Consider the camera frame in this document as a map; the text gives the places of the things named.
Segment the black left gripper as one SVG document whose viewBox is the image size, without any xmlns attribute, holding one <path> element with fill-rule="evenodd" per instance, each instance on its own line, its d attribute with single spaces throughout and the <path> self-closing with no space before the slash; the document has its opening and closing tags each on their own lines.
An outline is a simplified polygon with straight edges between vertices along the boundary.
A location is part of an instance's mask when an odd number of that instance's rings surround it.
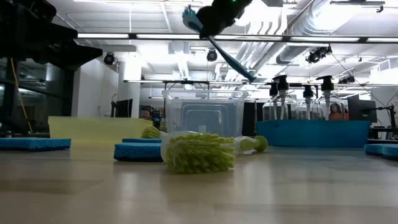
<svg viewBox="0 0 398 224">
<path fill-rule="evenodd" d="M 72 40 L 78 37 L 77 30 L 53 24 L 56 12 L 47 0 L 0 0 L 0 58 L 31 58 L 76 70 L 103 55 L 102 49 Z M 48 42 L 59 43 L 47 46 Z"/>
</svg>

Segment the blue bristle dish brush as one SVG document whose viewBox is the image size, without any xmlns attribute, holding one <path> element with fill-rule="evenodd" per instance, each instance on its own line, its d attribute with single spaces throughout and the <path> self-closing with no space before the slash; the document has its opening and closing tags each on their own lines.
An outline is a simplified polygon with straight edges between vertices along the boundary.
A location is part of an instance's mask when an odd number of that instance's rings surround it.
<svg viewBox="0 0 398 224">
<path fill-rule="evenodd" d="M 196 12 L 191 8 L 191 5 L 188 5 L 183 13 L 182 13 L 183 24 L 197 32 L 198 34 L 204 34 L 204 26 L 200 22 L 199 18 L 197 17 Z M 229 54 L 227 54 L 215 41 L 215 38 L 212 35 L 205 34 L 201 39 L 206 39 L 211 42 L 211 44 L 215 47 L 215 49 L 220 53 L 220 55 L 225 59 L 227 64 L 233 68 L 236 72 L 240 75 L 248 79 L 250 82 L 255 80 L 255 77 L 252 76 L 244 66 L 242 66 L 235 58 L 232 58 Z"/>
</svg>

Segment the yellow plastic bin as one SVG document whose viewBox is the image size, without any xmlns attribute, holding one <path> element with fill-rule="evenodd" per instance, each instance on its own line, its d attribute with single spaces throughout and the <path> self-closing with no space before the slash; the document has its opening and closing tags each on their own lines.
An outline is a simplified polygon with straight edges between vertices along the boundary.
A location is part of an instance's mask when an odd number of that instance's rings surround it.
<svg viewBox="0 0 398 224">
<path fill-rule="evenodd" d="M 118 142 L 139 138 L 152 121 L 140 118 L 100 118 L 51 116 L 48 120 L 51 138 L 68 138 L 78 142 Z"/>
</svg>

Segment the blue plastic bin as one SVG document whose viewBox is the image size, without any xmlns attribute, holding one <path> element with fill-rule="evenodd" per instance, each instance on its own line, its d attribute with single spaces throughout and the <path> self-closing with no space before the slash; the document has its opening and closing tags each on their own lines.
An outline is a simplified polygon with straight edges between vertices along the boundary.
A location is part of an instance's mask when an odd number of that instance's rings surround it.
<svg viewBox="0 0 398 224">
<path fill-rule="evenodd" d="M 368 143 L 368 121 L 269 120 L 257 134 L 274 147 L 359 148 Z"/>
</svg>

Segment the blue cellulose sponge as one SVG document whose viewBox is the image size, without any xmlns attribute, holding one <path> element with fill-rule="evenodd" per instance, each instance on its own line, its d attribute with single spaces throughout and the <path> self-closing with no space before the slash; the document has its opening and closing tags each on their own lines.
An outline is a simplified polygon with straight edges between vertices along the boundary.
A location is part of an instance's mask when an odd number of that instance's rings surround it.
<svg viewBox="0 0 398 224">
<path fill-rule="evenodd" d="M 129 162 L 162 162 L 160 143 L 123 142 L 115 145 L 114 159 Z"/>
<path fill-rule="evenodd" d="M 398 144 L 367 144 L 364 151 L 367 155 L 398 161 Z"/>
<path fill-rule="evenodd" d="M 0 151 L 45 152 L 71 147 L 71 139 L 52 138 L 0 138 Z"/>
<path fill-rule="evenodd" d="M 161 139 L 151 139 L 151 138 L 124 138 L 122 143 L 161 143 Z"/>
</svg>

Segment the black computer monitor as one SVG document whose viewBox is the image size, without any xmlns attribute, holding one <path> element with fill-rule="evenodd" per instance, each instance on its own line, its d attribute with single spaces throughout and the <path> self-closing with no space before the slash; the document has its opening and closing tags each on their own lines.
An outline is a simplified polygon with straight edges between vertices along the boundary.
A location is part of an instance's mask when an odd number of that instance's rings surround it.
<svg viewBox="0 0 398 224">
<path fill-rule="evenodd" d="M 360 100 L 358 95 L 347 98 L 349 119 L 353 121 L 377 122 L 376 103 Z"/>
<path fill-rule="evenodd" d="M 112 101 L 111 117 L 113 118 L 130 118 L 133 99 Z"/>
</svg>

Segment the clear plastic bin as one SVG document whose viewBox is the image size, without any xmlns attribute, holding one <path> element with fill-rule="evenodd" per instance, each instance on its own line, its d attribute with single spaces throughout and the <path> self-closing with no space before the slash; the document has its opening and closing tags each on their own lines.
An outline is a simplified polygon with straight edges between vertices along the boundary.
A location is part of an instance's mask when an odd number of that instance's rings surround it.
<svg viewBox="0 0 398 224">
<path fill-rule="evenodd" d="M 246 91 L 164 90 L 167 131 L 193 131 L 238 137 Z"/>
</svg>

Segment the yellow-green toothbrush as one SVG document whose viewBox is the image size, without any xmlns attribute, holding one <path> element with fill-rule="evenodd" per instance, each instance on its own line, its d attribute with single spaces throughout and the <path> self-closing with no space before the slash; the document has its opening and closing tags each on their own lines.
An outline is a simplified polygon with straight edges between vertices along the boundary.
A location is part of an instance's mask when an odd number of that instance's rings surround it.
<svg viewBox="0 0 398 224">
<path fill-rule="evenodd" d="M 168 134 L 168 133 L 159 131 L 154 126 L 150 126 L 150 127 L 146 127 L 143 130 L 141 137 L 149 138 L 149 139 L 159 138 L 161 140 L 166 139 L 167 142 L 169 142 L 170 138 L 172 138 L 172 137 L 186 136 L 188 134 L 196 134 L 196 132 L 177 131 L 177 132 Z M 236 153 L 250 151 L 250 150 L 255 150 L 257 152 L 263 152 L 267 149 L 267 147 L 268 147 L 268 141 L 264 136 L 256 136 L 254 138 L 250 138 L 247 136 L 240 136 L 240 137 L 234 138 L 234 148 L 235 148 Z"/>
</svg>

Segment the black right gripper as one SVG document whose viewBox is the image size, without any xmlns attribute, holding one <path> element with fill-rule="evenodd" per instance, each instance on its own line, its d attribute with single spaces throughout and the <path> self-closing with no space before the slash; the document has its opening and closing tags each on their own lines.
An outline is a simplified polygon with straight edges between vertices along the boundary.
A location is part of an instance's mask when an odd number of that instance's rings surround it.
<svg viewBox="0 0 398 224">
<path fill-rule="evenodd" d="M 205 6 L 197 12 L 197 18 L 203 25 L 200 38 L 216 36 L 235 23 L 252 0 L 214 0 L 213 6 Z"/>
</svg>

